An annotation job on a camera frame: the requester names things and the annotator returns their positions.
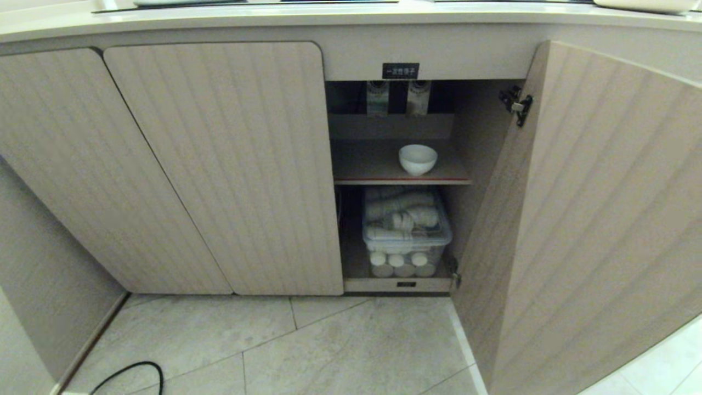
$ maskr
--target cabinet door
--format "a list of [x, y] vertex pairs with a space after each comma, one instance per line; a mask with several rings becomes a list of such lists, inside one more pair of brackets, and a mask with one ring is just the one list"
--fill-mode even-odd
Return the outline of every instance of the cabinet door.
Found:
[[1, 57], [0, 98], [0, 153], [127, 290], [231, 293], [97, 53]]
[[702, 311], [702, 91], [539, 48], [454, 295], [490, 394], [576, 394]]
[[343, 293], [317, 46], [129, 46], [105, 60], [236, 293]]

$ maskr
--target white countertop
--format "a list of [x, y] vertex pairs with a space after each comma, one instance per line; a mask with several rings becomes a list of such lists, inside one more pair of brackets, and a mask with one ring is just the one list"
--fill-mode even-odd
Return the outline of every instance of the white countertop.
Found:
[[557, 23], [702, 32], [702, 13], [659, 15], [588, 4], [401, 0], [394, 4], [247, 4], [93, 14], [102, 0], [0, 13], [0, 42], [196, 27]]

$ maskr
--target white rolled towel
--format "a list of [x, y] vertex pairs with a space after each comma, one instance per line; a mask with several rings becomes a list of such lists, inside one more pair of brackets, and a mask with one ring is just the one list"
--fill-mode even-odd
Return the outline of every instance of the white rolled towel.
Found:
[[405, 264], [404, 256], [400, 254], [392, 254], [388, 257], [388, 263], [394, 268], [399, 268]]
[[415, 274], [418, 277], [431, 277], [437, 272], [437, 267], [432, 264], [415, 267]]
[[383, 252], [385, 254], [409, 254], [412, 251], [416, 251], [416, 249], [413, 249], [411, 246], [410, 247], [368, 247], [368, 251], [371, 252]]
[[385, 216], [383, 219], [383, 228], [409, 232], [414, 229], [414, 219], [412, 219], [409, 213], [394, 212]]
[[371, 265], [373, 265], [373, 266], [384, 265], [387, 260], [388, 260], [388, 257], [385, 256], [384, 252], [380, 252], [380, 251], [371, 252]]
[[369, 226], [366, 228], [366, 237], [371, 240], [412, 240], [412, 232]]
[[406, 212], [412, 217], [415, 226], [433, 228], [439, 223], [439, 210], [433, 206], [408, 207]]
[[408, 190], [419, 189], [424, 187], [405, 186], [405, 185], [389, 185], [389, 186], [369, 186], [366, 187], [366, 201], [393, 198]]
[[429, 263], [429, 257], [424, 252], [415, 252], [412, 254], [412, 264], [414, 266], [424, 266]]
[[381, 277], [381, 278], [390, 277], [390, 276], [392, 276], [392, 274], [394, 272], [395, 272], [395, 269], [388, 264], [371, 267], [371, 273], [375, 277]]
[[393, 212], [412, 206], [434, 205], [434, 195], [426, 190], [403, 193], [390, 199], [375, 200], [366, 203], [366, 221], [377, 221]]
[[400, 267], [395, 268], [395, 275], [397, 277], [411, 277], [414, 276], [415, 267], [410, 264], [405, 264]]

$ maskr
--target marble tile floor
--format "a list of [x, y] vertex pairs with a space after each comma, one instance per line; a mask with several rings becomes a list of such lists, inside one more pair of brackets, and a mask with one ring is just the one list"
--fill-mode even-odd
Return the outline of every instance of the marble tile floor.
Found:
[[701, 395], [702, 316], [580, 395]]
[[[486, 395], [446, 297], [132, 295], [64, 394], [157, 362], [165, 394]], [[157, 394], [140, 366], [99, 394]]]

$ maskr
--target label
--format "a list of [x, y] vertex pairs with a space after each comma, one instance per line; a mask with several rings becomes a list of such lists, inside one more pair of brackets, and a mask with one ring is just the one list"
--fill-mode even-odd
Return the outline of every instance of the label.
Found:
[[419, 63], [383, 63], [383, 79], [417, 79]]

